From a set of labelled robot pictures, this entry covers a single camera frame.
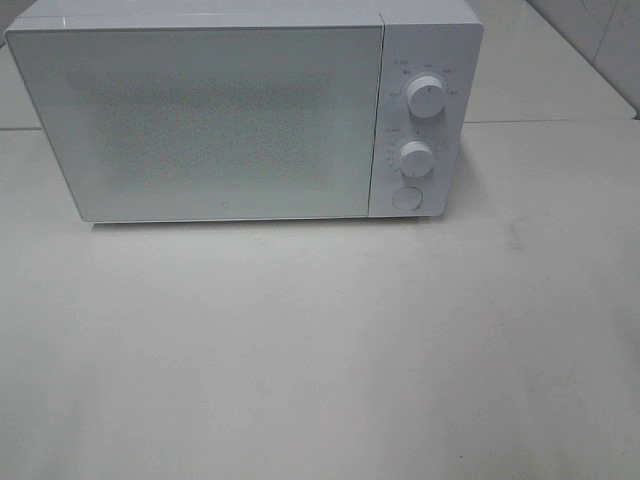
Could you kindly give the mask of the white microwave oven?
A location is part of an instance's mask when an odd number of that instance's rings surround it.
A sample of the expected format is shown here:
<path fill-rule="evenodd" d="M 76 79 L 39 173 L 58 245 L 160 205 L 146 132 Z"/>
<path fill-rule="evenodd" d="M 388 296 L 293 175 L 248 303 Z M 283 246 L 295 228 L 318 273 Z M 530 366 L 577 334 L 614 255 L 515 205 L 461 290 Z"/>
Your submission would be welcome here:
<path fill-rule="evenodd" d="M 23 18 L 6 41 L 94 224 L 444 212 L 484 29 Z"/>

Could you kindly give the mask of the white round door button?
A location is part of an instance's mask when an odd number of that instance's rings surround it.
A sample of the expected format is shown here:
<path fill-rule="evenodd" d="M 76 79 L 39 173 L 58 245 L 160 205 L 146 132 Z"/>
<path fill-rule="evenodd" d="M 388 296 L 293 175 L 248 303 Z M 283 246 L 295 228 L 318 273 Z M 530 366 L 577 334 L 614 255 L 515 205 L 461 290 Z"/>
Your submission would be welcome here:
<path fill-rule="evenodd" d="M 393 195 L 394 207 L 403 211 L 417 210 L 423 201 L 423 194 L 416 187 L 403 187 Z"/>

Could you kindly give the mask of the white microwave door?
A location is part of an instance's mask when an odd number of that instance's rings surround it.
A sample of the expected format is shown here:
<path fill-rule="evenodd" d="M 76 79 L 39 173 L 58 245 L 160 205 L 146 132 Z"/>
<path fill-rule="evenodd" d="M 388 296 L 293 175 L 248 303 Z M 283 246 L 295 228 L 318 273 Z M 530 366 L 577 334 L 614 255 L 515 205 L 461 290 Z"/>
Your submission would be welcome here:
<path fill-rule="evenodd" d="M 82 219 L 363 217 L 380 27 L 17 32 Z"/>

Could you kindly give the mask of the white microwave knob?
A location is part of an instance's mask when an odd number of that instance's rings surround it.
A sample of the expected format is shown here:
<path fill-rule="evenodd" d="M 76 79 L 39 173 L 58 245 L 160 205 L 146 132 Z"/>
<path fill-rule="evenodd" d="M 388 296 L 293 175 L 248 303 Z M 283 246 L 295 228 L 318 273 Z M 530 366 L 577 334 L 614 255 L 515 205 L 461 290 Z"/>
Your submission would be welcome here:
<path fill-rule="evenodd" d="M 438 115 L 445 107 L 446 97 L 445 83 L 432 73 L 424 73 L 414 78 L 406 88 L 409 112 L 420 119 Z"/>
<path fill-rule="evenodd" d="M 405 177 L 420 178 L 434 168 L 435 160 L 435 154 L 427 143 L 412 140 L 400 148 L 397 164 Z"/>

